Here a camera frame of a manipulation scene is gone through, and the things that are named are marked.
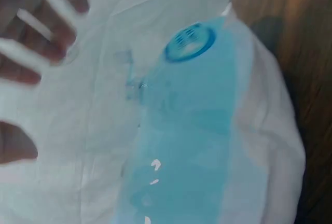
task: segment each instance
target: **hand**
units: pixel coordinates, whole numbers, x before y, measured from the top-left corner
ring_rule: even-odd
[[[68,0],[79,13],[89,10],[87,0]],[[43,23],[53,34],[49,41],[17,17],[25,9]],[[46,0],[0,0],[0,37],[13,39],[51,62],[60,62],[67,48],[76,39],[75,31],[57,14]],[[0,78],[34,85],[40,75],[0,54]]]

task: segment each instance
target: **blue circular logo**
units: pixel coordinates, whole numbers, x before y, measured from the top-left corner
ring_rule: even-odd
[[[165,59],[171,63],[191,60],[210,49],[215,39],[211,28],[194,24],[172,38],[165,48]]]

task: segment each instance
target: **wooden floor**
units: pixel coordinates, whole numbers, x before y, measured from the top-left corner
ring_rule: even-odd
[[[307,153],[298,223],[332,223],[332,0],[232,0],[276,55]]]

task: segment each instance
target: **wooden surface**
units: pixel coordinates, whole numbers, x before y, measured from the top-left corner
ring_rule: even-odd
[[[232,0],[276,55],[307,154],[296,224],[332,223],[332,0]]]

